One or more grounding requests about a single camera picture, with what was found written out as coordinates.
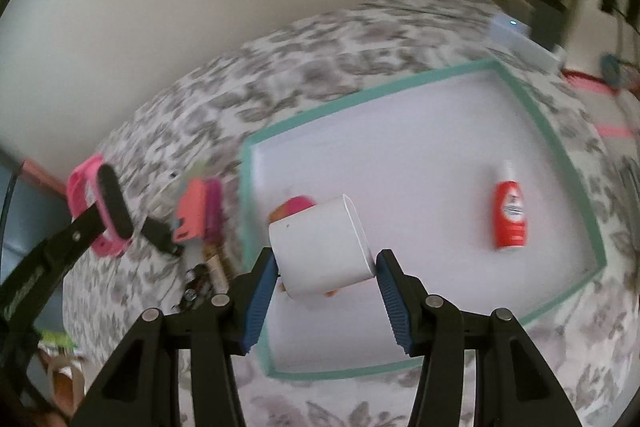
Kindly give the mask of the white cup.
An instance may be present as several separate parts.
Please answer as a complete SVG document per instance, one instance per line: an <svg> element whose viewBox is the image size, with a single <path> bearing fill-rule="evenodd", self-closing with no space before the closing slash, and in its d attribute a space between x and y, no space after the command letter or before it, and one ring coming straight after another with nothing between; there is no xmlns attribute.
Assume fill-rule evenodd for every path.
<svg viewBox="0 0 640 427"><path fill-rule="evenodd" d="M375 276L366 233L345 194L327 202L295 196L269 215L269 244L293 299L332 295Z"/></svg>

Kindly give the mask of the floral grey white blanket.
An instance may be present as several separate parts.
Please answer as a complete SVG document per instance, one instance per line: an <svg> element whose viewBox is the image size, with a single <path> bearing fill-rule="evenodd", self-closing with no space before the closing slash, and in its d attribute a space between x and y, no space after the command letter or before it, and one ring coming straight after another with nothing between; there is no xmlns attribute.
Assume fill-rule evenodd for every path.
<svg viewBox="0 0 640 427"><path fill-rule="evenodd" d="M112 131L98 151L114 165L137 222L171 173L206 161L224 179L224 246L239 268L239 149L247 135L383 82L497 57L566 146L608 257L600 277L526 329L558 372L582 425L612 425L639 386L639 261L620 178L597 136L596 113L572 87L485 36L497 12L489 0L380 0L299 20L178 80ZM64 280L66 331L99 369L145 308L170 311L179 273L178 261L141 237L119 259L85 254ZM267 378L255 355L233 364L249 426L405 426L420 372L289 383Z"/></svg>

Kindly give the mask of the black power adapter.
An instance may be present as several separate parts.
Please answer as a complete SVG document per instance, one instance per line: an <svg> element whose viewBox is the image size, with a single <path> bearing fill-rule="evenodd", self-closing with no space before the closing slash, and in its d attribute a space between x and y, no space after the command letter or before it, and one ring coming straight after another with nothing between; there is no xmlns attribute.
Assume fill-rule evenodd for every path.
<svg viewBox="0 0 640 427"><path fill-rule="evenodd" d="M140 233L162 254L179 258L183 253L183 247L172 240L172 230L166 222L146 217Z"/></svg>

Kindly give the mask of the green foam piece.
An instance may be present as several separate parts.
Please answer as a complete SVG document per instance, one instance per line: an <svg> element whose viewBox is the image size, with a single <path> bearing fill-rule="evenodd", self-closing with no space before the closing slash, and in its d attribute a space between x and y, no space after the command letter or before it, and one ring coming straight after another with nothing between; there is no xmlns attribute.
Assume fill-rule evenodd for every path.
<svg viewBox="0 0 640 427"><path fill-rule="evenodd" d="M186 172L186 179L191 181L193 179L201 178L207 172L207 161L198 160L188 169Z"/></svg>

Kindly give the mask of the teal rimmed white tray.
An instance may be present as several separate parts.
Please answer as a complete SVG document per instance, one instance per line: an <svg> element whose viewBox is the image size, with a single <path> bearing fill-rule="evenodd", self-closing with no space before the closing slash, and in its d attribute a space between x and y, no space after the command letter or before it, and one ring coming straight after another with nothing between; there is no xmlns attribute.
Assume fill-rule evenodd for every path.
<svg viewBox="0 0 640 427"><path fill-rule="evenodd" d="M498 251L498 170L521 185L527 241ZM458 308L524 323L606 265L603 237L567 151L518 78L496 60L432 70L309 109L241 148L240 237L251 265L282 202L347 195L372 251Z"/></svg>

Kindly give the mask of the pink wristband watch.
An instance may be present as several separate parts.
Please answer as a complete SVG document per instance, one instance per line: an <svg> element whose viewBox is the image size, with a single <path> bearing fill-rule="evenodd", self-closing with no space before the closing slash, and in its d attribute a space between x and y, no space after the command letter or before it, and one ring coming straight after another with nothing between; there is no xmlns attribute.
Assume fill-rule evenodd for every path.
<svg viewBox="0 0 640 427"><path fill-rule="evenodd" d="M124 195L114 168L101 154L76 167L66 183L66 200L73 220L80 219L98 257L120 257L134 235Z"/></svg>

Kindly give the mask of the magenta comb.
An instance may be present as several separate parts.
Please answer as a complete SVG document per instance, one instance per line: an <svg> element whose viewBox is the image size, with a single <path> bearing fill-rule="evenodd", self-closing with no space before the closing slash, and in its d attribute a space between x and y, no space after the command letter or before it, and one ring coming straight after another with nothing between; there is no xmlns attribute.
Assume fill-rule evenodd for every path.
<svg viewBox="0 0 640 427"><path fill-rule="evenodd" d="M205 234L204 239L209 244L220 244L224 238L224 210L222 202L224 192L222 183L217 178L206 181L205 205Z"/></svg>

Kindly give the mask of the gold white lighter stick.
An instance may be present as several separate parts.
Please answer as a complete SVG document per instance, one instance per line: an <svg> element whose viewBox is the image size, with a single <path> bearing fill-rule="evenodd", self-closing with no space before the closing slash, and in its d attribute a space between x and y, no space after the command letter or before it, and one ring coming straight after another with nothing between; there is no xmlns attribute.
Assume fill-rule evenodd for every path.
<svg viewBox="0 0 640 427"><path fill-rule="evenodd" d="M233 279L233 267L224 245L205 243L203 257L216 294L227 294Z"/></svg>

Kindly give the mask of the black toy car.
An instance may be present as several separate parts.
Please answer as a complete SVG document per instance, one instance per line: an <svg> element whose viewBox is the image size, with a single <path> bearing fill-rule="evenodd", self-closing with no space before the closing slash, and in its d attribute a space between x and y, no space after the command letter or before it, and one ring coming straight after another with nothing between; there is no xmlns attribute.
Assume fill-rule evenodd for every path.
<svg viewBox="0 0 640 427"><path fill-rule="evenodd" d="M183 290L174 310L186 312L212 298L219 289L213 271L205 263L198 263L184 273Z"/></svg>

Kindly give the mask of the red white glue bottle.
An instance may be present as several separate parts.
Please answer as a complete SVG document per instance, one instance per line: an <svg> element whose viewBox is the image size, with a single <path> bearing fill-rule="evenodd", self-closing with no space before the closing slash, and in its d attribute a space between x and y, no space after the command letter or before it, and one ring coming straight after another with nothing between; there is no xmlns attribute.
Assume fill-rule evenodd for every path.
<svg viewBox="0 0 640 427"><path fill-rule="evenodd" d="M505 160L498 170L492 206L495 246L498 251L521 248L527 241L527 219L521 185L510 161Z"/></svg>

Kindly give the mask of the white router box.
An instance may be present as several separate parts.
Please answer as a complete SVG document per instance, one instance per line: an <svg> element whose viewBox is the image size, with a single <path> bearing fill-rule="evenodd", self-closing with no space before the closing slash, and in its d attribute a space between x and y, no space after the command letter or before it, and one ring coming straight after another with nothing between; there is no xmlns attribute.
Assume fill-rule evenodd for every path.
<svg viewBox="0 0 640 427"><path fill-rule="evenodd" d="M557 44L551 51L530 38L530 27L505 12L491 17L488 37L518 56L527 65L546 74L557 74L564 65L566 52Z"/></svg>

